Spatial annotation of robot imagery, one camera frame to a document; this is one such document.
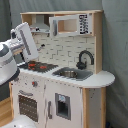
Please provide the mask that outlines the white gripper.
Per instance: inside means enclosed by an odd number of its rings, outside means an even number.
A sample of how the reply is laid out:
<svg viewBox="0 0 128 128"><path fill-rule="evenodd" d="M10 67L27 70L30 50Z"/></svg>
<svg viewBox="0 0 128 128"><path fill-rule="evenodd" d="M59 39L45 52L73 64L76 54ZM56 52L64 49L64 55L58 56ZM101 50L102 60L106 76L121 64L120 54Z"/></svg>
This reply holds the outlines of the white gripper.
<svg viewBox="0 0 128 128"><path fill-rule="evenodd" d="M11 30L11 46L15 51L22 51L26 62L38 57L38 51L27 22Z"/></svg>

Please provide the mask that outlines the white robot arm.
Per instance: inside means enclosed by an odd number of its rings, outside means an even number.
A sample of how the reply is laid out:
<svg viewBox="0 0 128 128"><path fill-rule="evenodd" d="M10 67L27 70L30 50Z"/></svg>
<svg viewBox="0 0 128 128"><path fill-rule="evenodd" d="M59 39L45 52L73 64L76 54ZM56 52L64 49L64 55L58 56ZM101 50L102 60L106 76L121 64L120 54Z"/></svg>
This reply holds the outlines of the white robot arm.
<svg viewBox="0 0 128 128"><path fill-rule="evenodd" d="M22 53L25 62L38 57L29 24L24 22L11 30L11 38L0 42L0 85L4 85L18 77L20 70L14 55ZM14 118L0 128L36 128L34 122L26 115Z"/></svg>

